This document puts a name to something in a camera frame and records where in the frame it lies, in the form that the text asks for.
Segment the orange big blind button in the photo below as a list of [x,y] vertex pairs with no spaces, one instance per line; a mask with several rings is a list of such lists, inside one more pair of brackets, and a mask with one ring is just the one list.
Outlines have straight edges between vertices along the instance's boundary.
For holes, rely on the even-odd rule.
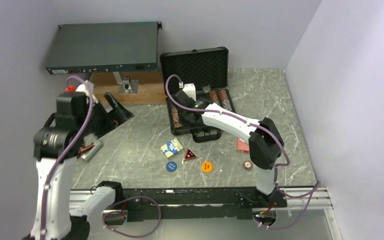
[[208,162],[208,161],[204,161],[202,164],[201,164],[201,170],[205,173],[209,173],[213,170],[213,165],[212,163]]

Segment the blue small blind button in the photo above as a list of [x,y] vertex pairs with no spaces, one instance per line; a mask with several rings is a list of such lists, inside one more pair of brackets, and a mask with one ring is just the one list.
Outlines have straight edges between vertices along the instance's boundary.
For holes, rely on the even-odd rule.
[[175,172],[175,171],[177,170],[178,165],[177,165],[177,163],[174,162],[174,161],[169,161],[169,162],[166,164],[165,168],[166,168],[166,170],[167,170],[168,172],[171,172],[171,173],[172,173],[172,172]]

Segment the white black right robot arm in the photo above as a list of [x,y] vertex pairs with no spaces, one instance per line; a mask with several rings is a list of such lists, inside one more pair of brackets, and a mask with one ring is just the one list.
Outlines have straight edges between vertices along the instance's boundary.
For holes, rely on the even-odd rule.
[[256,203],[262,208],[273,204],[277,194],[277,160],[285,153],[275,123],[267,117],[262,120],[244,117],[206,98],[194,100],[183,90],[167,96],[190,124],[220,129],[248,144],[250,161],[257,168]]

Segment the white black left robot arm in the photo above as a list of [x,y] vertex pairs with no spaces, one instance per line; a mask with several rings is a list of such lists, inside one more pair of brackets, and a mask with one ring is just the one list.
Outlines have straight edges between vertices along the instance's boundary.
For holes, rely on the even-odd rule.
[[71,181],[93,104],[93,98],[83,92],[61,93],[56,112],[35,134],[37,206],[33,227],[24,239],[86,240],[93,220],[103,210],[117,210],[123,205],[122,184],[103,181],[77,209],[70,210]]

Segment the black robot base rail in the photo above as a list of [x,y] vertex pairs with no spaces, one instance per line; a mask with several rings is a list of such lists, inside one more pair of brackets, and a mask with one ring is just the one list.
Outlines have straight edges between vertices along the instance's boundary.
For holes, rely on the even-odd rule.
[[126,212],[129,222],[168,219],[236,218],[251,220],[259,211],[287,207],[277,190],[265,195],[256,187],[125,188],[110,210]]

